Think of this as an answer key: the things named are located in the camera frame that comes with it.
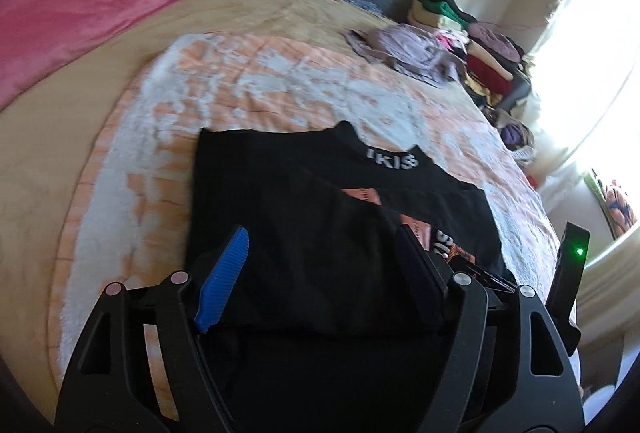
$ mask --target mattress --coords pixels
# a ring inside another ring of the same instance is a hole
[[[48,334],[60,321],[58,312],[49,313],[49,302],[64,301],[65,280],[73,267],[71,260],[56,261],[61,233],[84,216],[76,214],[78,205],[72,204],[79,180],[86,174],[88,158],[101,145],[97,138],[104,134],[105,122],[114,107],[122,105],[133,79],[180,36],[209,31],[288,38],[363,64],[340,32],[389,23],[331,0],[183,0],[52,74],[0,114],[0,351],[44,415],[54,416],[58,390],[49,359],[60,348]],[[497,133],[459,84],[435,89],[391,70],[380,73],[387,82],[420,92],[428,103],[439,106],[430,115],[432,126],[454,127],[463,118],[478,129],[476,135],[447,137],[453,139],[449,147],[458,150],[452,162],[465,165],[462,180],[487,191],[507,266],[518,281],[544,295],[558,239],[537,194]],[[449,135],[443,131],[434,132],[434,139]]]

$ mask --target sheer curtain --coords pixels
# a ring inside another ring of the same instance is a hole
[[[536,134],[529,173],[547,212],[593,168],[640,203],[640,0],[562,0],[534,51],[537,96],[522,116]],[[640,227],[585,270],[583,343],[640,319]]]

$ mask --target silver screw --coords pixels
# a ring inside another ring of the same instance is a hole
[[[453,275],[453,281],[458,285],[471,285],[471,276],[464,272],[457,272]]]
[[[174,272],[171,275],[171,283],[174,285],[182,285],[189,279],[189,275],[183,270],[179,270],[178,272]]]
[[[115,296],[119,294],[121,290],[122,285],[120,283],[110,283],[104,291],[107,293],[107,296]]]
[[[520,294],[522,294],[525,298],[533,298],[536,295],[536,291],[533,290],[533,287],[529,285],[523,285],[520,287]]]

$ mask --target green cloth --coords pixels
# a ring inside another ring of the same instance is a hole
[[[447,2],[431,2],[429,0],[423,0],[422,6],[433,14],[446,16],[447,18],[454,20],[454,22],[458,22],[462,28],[466,28],[466,26],[469,25],[467,22],[465,22],[465,20],[460,18],[455,12],[451,10]]]

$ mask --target white curtain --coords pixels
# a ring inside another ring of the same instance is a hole
[[[640,0],[562,0],[534,51],[537,95],[522,116],[536,135],[529,171],[551,211],[593,168],[640,204]],[[585,270],[582,343],[640,320],[640,226]]]

